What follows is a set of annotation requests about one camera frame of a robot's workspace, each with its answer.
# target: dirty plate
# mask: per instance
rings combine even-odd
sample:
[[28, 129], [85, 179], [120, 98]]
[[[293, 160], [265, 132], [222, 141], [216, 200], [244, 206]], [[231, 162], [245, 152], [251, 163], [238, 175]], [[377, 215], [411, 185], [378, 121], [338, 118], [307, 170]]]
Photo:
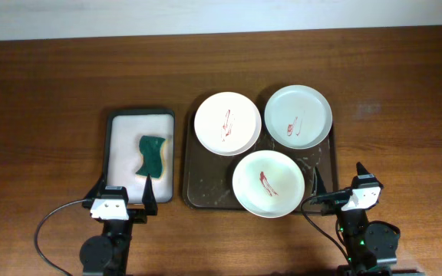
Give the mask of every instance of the dirty plate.
[[298, 207], [305, 193], [305, 179], [291, 158], [260, 150], [238, 163], [233, 173], [233, 191], [251, 213], [278, 218]]
[[291, 85], [275, 92], [264, 113], [267, 130], [283, 146], [308, 149], [318, 145], [332, 127], [332, 111], [318, 91]]
[[233, 156], [249, 149], [262, 129], [260, 112], [242, 94], [222, 92], [199, 107], [194, 129], [200, 143], [215, 154]]

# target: sponge scrubber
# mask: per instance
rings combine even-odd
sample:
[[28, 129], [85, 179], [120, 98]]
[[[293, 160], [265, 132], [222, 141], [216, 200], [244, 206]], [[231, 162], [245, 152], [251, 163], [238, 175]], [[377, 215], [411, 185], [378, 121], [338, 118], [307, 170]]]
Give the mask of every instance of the sponge scrubber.
[[143, 165], [136, 172], [137, 175], [147, 176], [149, 173], [153, 178], [160, 178], [163, 173], [163, 160], [161, 147], [165, 142], [164, 138], [155, 136], [142, 136], [139, 141], [139, 151], [143, 154]]

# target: brown tray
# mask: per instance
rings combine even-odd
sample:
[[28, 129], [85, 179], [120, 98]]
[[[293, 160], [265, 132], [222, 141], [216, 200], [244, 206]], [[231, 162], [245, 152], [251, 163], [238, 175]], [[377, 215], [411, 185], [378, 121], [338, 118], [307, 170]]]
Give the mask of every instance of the brown tray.
[[[233, 172], [243, 157], [257, 150], [275, 150], [284, 153], [298, 164], [305, 177], [304, 198], [338, 189], [333, 127], [317, 146], [311, 149], [289, 149], [277, 143], [264, 126], [252, 148], [237, 156], [220, 156], [211, 153], [197, 139], [193, 128], [195, 114], [192, 113], [188, 118], [183, 200], [193, 209], [245, 210], [233, 193]], [[323, 180], [324, 189], [317, 186], [314, 181], [316, 166]], [[299, 209], [300, 205], [292, 213], [301, 213]], [[316, 213], [319, 207], [307, 204], [305, 211]]]

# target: tray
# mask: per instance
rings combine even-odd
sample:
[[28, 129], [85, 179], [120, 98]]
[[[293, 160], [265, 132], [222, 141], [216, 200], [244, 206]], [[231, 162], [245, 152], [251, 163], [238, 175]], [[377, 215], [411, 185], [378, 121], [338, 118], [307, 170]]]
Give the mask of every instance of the tray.
[[[159, 119], [165, 116], [171, 120]], [[120, 146], [116, 146], [116, 151], [111, 154], [111, 144], [113, 140], [114, 119], [118, 117], [134, 118], [134, 121], [121, 126], [120, 130], [125, 133], [117, 135], [120, 138]], [[175, 133], [175, 113], [171, 109], [131, 109], [131, 110], [115, 110], [107, 118], [107, 134], [105, 138], [105, 153], [103, 162], [102, 178], [106, 186], [124, 186], [127, 188], [130, 204], [141, 204], [146, 178], [136, 176], [135, 172], [141, 167], [143, 159], [137, 149], [139, 140], [143, 135], [161, 136], [166, 140], [165, 149], [163, 150], [163, 158], [165, 159], [164, 173], [159, 179], [152, 179], [153, 192], [158, 203], [170, 202], [173, 198], [173, 153], [174, 153], [174, 133]], [[133, 152], [134, 161], [121, 159], [120, 153]], [[120, 166], [115, 177], [112, 174], [109, 162], [115, 158], [116, 163]]]
[[[237, 156], [219, 156], [204, 148], [197, 139], [193, 128], [195, 113], [190, 114], [188, 118], [182, 196], [190, 208], [245, 210], [233, 193], [232, 177], [238, 162], [257, 150], [284, 153], [298, 164], [305, 177], [304, 198], [338, 189], [333, 127], [317, 146], [311, 149], [289, 149], [271, 138], [264, 126], [252, 148]], [[317, 183], [314, 181], [315, 167], [318, 168], [325, 188], [314, 184]], [[300, 206], [293, 214], [301, 213], [299, 209]], [[309, 213], [317, 213], [319, 210], [319, 206], [316, 205], [305, 207], [305, 211]]]

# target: white wall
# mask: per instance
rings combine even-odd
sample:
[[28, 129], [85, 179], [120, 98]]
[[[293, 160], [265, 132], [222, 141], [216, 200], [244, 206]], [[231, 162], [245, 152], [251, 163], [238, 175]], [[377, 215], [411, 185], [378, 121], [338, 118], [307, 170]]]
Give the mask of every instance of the white wall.
[[442, 25], [442, 0], [0, 0], [0, 40]]

